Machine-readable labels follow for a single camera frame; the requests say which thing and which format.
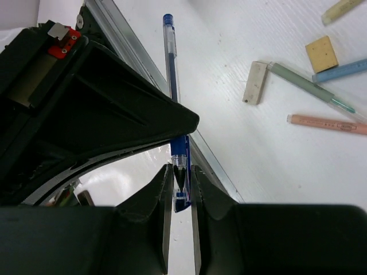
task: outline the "black object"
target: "black object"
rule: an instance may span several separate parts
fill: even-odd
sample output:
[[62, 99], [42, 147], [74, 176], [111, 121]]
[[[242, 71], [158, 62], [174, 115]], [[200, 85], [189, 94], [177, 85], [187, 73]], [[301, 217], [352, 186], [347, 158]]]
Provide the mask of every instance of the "black object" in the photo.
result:
[[116, 55], [80, 37], [43, 78], [39, 58], [53, 58], [52, 21], [25, 29], [0, 54], [0, 204], [38, 205], [88, 171], [193, 132], [199, 117], [172, 102]]
[[0, 208], [0, 274], [167, 274], [173, 169], [113, 207]]
[[367, 274], [367, 216], [355, 206], [236, 203], [192, 173], [196, 274]]

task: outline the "blue pen cap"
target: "blue pen cap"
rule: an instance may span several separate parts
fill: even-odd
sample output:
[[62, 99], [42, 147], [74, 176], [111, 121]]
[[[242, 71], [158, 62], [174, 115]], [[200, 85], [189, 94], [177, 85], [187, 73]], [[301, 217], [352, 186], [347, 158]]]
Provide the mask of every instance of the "blue pen cap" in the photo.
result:
[[173, 26], [173, 16], [172, 16], [172, 14], [167, 13], [163, 16], [163, 26], [166, 26], [166, 25]]

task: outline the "eraser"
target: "eraser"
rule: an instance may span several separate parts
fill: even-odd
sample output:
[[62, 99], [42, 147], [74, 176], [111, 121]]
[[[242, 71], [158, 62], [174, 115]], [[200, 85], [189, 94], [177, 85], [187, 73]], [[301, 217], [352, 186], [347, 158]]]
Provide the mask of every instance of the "eraser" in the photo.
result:
[[324, 36], [308, 44], [306, 46], [306, 51], [315, 73], [339, 65], [329, 36]]
[[258, 105], [263, 94], [263, 87], [267, 74], [268, 64], [254, 61], [250, 67], [250, 73], [242, 101], [250, 105]]

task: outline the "orange marker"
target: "orange marker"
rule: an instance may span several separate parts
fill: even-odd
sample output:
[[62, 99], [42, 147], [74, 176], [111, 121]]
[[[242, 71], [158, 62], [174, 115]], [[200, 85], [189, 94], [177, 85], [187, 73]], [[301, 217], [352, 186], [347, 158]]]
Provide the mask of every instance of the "orange marker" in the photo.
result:
[[321, 119], [311, 116], [288, 115], [287, 121], [291, 124], [342, 131], [347, 133], [359, 133], [367, 135], [367, 124], [350, 123], [331, 119]]

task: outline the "yellow eraser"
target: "yellow eraser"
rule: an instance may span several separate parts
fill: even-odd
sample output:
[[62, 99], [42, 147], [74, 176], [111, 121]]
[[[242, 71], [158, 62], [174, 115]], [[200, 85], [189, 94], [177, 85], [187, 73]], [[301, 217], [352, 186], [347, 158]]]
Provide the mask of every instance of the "yellow eraser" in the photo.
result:
[[307, 54], [311, 61], [315, 73], [338, 66], [338, 60], [331, 45], [329, 36], [324, 36], [319, 40], [306, 46]]

